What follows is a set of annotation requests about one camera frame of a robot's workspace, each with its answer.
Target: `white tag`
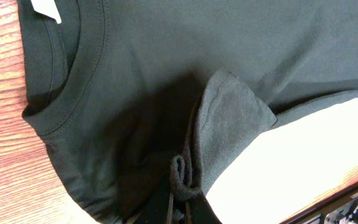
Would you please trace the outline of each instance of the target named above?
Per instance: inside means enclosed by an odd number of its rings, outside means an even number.
[[[31,0],[31,3],[36,12],[55,19],[58,24],[62,22],[54,0]]]

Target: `black device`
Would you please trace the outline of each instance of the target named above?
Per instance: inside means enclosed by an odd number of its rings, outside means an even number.
[[[281,224],[358,224],[358,182]]]

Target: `wood grain surface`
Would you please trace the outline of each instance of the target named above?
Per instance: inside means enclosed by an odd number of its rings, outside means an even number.
[[[92,223],[67,195],[44,144],[21,118],[26,104],[17,3],[0,0],[0,223]],[[326,193],[357,180],[356,167],[344,184]]]

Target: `stitched seam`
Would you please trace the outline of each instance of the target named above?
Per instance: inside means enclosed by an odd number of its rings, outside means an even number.
[[[304,102],[304,103],[301,103],[299,105],[296,105],[286,111],[283,111],[277,115],[280,115],[280,114],[285,114],[289,111],[293,111],[293,110],[296,110],[298,108],[301,108],[302,106],[306,106],[306,105],[310,105],[312,103],[315,103],[316,101],[319,101],[319,100],[325,100],[327,98],[331,98],[331,97],[337,97],[337,96],[341,96],[341,95],[347,95],[347,94],[351,94],[351,93],[358,93],[358,90],[346,90],[346,91],[339,91],[337,93],[333,93],[333,94],[329,94],[329,95],[325,95],[325,96],[320,96],[320,97],[317,97],[317,98],[314,98],[312,100],[309,100],[307,102]]]
[[[49,92],[48,92],[48,98],[47,98],[47,105],[50,103],[50,95],[53,89],[53,86],[55,84],[55,47],[53,46],[52,36],[50,35],[49,26],[47,24],[45,16],[42,16],[42,20],[45,24],[45,27],[47,28],[49,41],[50,41],[50,48],[52,50],[52,77],[50,78],[50,84],[49,84]]]
[[[67,77],[66,77],[66,74],[68,75],[67,53],[66,53],[66,50],[65,50],[65,45],[63,43],[63,38],[60,35],[60,32],[59,32],[58,29],[56,29],[56,34],[57,34],[57,37],[60,40],[60,48],[62,49],[62,52],[63,52],[63,72],[64,72],[63,76],[65,77],[65,79],[67,79]]]
[[[101,7],[100,7],[100,1],[98,1],[98,12],[99,12],[99,21],[102,21],[101,15],[104,13],[101,13]],[[101,27],[99,29],[99,36],[98,39],[101,38],[103,33],[103,28]],[[100,48],[104,45],[104,43],[106,42],[106,38],[103,39],[103,41],[101,41],[101,43],[98,45],[98,49],[97,52],[100,52]],[[52,127],[48,128],[47,130],[43,131],[42,133],[39,133],[40,136],[46,136],[54,131],[57,131],[58,128],[60,128],[69,118],[70,116],[74,113],[75,108],[79,107],[82,103],[83,103],[83,99],[86,98],[86,96],[88,96],[90,89],[92,87],[93,81],[94,81],[94,76],[96,74],[96,70],[98,68],[97,63],[100,62],[100,60],[102,58],[105,58],[106,54],[103,54],[103,52],[101,52],[101,56],[100,57],[95,57],[95,59],[93,60],[92,63],[92,67],[95,67],[93,74],[91,75],[91,78],[89,79],[88,83],[86,84],[85,90],[82,92],[82,95],[80,97],[80,99],[70,108],[69,112],[63,116],[58,122],[56,122],[56,124],[54,124]]]

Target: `t-shirt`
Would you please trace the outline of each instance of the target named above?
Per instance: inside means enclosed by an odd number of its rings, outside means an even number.
[[[18,0],[23,118],[101,223],[165,185],[181,218],[258,134],[358,97],[358,1],[55,2]]]

